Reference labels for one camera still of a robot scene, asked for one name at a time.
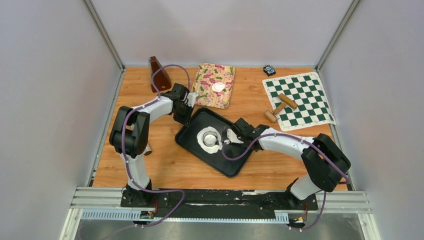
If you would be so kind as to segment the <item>black baking tray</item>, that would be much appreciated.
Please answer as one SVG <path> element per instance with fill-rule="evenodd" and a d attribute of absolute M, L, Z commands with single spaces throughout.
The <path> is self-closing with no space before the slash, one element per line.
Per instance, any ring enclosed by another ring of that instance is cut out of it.
<path fill-rule="evenodd" d="M 217 153 L 209 154 L 201 149 L 197 141 L 197 134 L 203 128 L 215 128 L 222 138 L 224 130 L 230 128 L 233 124 L 211 109 L 202 107 L 192 115 L 189 125 L 183 126 L 176 134 L 175 142 L 224 176 L 233 178 L 240 172 L 253 150 L 248 151 L 238 160 L 228 160 L 226 157 L 236 158 L 242 155 L 246 150 L 245 147 L 232 143 L 222 146 L 222 150 Z"/>

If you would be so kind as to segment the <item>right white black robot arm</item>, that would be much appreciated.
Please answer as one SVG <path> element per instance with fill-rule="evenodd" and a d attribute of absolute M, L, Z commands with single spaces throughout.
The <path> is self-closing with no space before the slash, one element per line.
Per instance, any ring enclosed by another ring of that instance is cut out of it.
<path fill-rule="evenodd" d="M 237 157 L 227 157 L 235 161 L 250 150 L 279 152 L 301 160 L 307 171 L 303 177 L 295 179 L 285 195 L 286 204 L 298 209 L 306 199 L 320 191 L 333 192 L 339 184 L 349 184 L 347 172 L 350 160 L 326 134 L 316 137 L 302 137 L 278 131 L 268 125 L 253 127 L 239 118 L 223 131 L 223 146 L 242 145 L 244 152 Z"/>

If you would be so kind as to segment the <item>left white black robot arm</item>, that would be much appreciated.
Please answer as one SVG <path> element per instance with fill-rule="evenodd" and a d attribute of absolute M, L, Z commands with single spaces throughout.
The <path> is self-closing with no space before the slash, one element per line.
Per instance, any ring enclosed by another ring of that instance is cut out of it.
<path fill-rule="evenodd" d="M 198 96 L 198 93 L 176 83 L 170 91 L 159 93 L 147 103 L 136 107 L 122 106 L 118 109 L 109 143 L 119 153 L 125 165 L 125 192 L 140 206 L 149 206 L 156 193 L 152 190 L 144 160 L 150 124 L 162 116 L 171 115 L 176 122 L 187 125 Z"/>

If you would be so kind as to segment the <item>wooden pastry roller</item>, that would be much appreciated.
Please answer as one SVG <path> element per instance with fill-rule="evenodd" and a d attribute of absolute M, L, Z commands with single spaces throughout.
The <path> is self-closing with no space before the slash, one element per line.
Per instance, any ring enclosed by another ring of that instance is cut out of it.
<path fill-rule="evenodd" d="M 282 93 L 278 95 L 278 98 L 281 100 L 281 103 L 274 110 L 267 110 L 264 113 L 264 116 L 271 123 L 275 123 L 279 119 L 279 114 L 285 107 L 289 106 L 293 110 L 298 107 L 298 104 L 294 100 Z"/>

